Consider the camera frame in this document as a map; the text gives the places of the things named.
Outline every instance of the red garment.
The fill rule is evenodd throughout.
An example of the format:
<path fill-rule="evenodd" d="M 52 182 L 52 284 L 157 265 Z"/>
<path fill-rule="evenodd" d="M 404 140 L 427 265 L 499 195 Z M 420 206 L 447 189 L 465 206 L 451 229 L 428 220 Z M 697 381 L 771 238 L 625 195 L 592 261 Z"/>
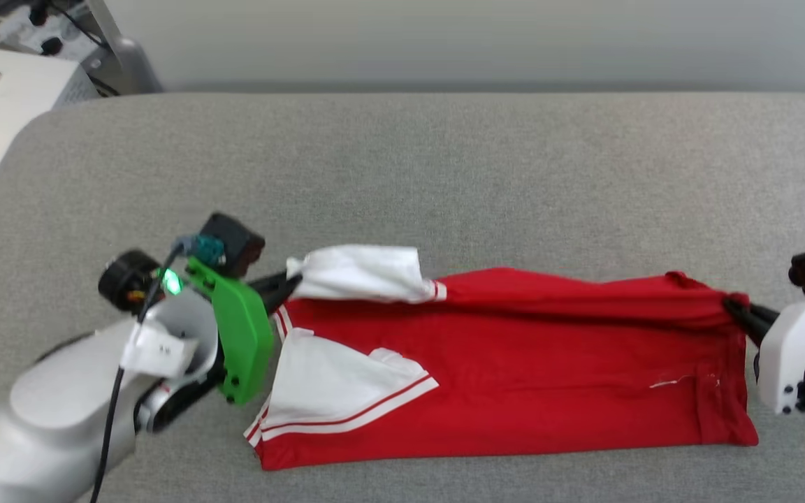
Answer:
<path fill-rule="evenodd" d="M 447 292 L 438 302 L 284 306 L 282 333 L 307 328 L 364 356 L 396 351 L 438 386 L 348 432 L 268 439 L 260 433 L 276 425 L 262 423 L 265 410 L 246 432 L 264 469 L 757 444 L 746 411 L 744 332 L 721 305 L 726 293 L 681 273 L 592 284 L 496 268 L 439 281 L 438 293 Z"/>

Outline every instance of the white sleeve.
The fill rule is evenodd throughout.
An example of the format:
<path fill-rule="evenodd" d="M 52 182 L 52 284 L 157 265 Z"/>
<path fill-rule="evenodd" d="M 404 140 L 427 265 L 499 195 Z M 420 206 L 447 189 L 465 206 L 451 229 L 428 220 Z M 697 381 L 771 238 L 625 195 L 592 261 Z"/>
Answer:
<path fill-rule="evenodd" d="M 421 277 L 418 249 L 340 245 L 287 260 L 288 277 L 303 274 L 291 298 L 428 302 L 445 288 Z"/>

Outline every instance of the power strip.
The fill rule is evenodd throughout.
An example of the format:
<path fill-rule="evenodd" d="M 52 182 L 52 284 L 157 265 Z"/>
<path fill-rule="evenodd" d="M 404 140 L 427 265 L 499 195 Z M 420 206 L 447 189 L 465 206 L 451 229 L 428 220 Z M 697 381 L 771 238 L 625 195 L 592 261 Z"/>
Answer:
<path fill-rule="evenodd" d="M 61 51 L 52 55 L 59 59 L 76 61 L 84 69 L 98 68 L 106 51 L 89 40 L 73 23 L 61 14 L 49 14 L 42 26 L 33 26 L 29 21 L 29 6 L 20 6 L 0 22 L 0 42 L 20 52 L 41 54 L 42 44 L 48 39 L 58 38 L 64 44 Z M 70 12 L 73 18 L 86 13 L 84 4 Z"/>

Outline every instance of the red and white jersey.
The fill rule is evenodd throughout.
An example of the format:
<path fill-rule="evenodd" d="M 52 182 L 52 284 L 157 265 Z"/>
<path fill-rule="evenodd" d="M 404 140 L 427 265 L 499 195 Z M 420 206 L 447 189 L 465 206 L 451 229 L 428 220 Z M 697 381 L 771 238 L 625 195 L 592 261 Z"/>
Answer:
<path fill-rule="evenodd" d="M 264 469 L 757 444 L 726 293 L 681 273 L 594 284 L 507 268 L 418 289 L 279 309 L 275 385 L 245 432 Z"/>

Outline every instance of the green light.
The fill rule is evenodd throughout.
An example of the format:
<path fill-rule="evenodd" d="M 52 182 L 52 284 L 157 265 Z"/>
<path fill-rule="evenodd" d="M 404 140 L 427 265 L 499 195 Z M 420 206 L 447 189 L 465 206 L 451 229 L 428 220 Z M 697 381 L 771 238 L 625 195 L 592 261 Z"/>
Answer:
<path fill-rule="evenodd" d="M 164 271 L 164 280 L 161 281 L 161 284 L 163 284 L 164 290 L 174 296 L 178 296 L 179 292 L 182 292 L 182 278 L 179 278 L 179 274 L 173 270 Z"/>

